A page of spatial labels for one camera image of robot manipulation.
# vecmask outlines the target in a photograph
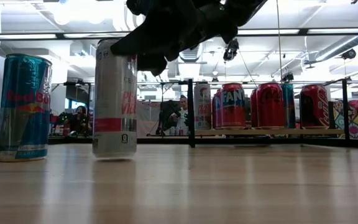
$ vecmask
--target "wooden table surface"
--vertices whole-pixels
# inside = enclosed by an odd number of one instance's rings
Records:
[[[355,223],[358,150],[139,145],[97,161],[90,144],[0,163],[0,223]]]

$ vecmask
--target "ceiling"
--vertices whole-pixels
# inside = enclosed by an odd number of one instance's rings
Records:
[[[0,1],[0,34],[130,31],[144,20],[142,16],[133,16],[123,0],[65,1],[65,5],[41,0]],[[358,2],[278,0],[278,5],[280,16],[277,16],[276,0],[269,0],[241,29],[358,28]],[[282,72],[292,72],[295,81],[328,81],[345,75],[358,79],[358,45],[353,48],[357,52],[355,59],[344,62],[343,59],[332,57],[314,63],[312,69],[306,69],[309,65],[305,65],[313,54],[355,37],[238,37],[239,53],[226,64],[223,60],[225,44],[217,37],[200,45],[200,57],[196,63],[176,60],[168,64],[161,77],[156,79],[145,73],[139,75],[138,81],[177,81],[190,77],[211,81],[217,77],[222,82],[270,82],[279,81]],[[61,62],[59,66],[68,68],[69,77],[93,81],[97,43],[98,40],[89,39],[2,41],[0,48],[7,54],[19,50],[48,49]],[[179,87],[173,90],[185,91]]]

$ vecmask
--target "blue and silver can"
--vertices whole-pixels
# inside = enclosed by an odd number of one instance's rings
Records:
[[[47,155],[52,63],[24,54],[6,56],[0,114],[0,161]]]
[[[285,112],[285,127],[296,128],[295,126],[295,102],[292,84],[281,84],[283,90],[283,102]]]

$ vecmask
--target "person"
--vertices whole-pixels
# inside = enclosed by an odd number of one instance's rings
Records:
[[[177,127],[184,128],[187,126],[186,120],[187,120],[187,114],[188,114],[188,108],[187,108],[187,98],[185,96],[180,96],[180,111],[178,116],[176,113],[171,114],[171,119],[177,122]]]
[[[65,121],[65,124],[70,125],[71,131],[76,131],[78,134],[87,133],[91,129],[90,125],[86,126],[88,117],[86,115],[86,108],[79,106],[75,110],[75,114],[70,119]]]

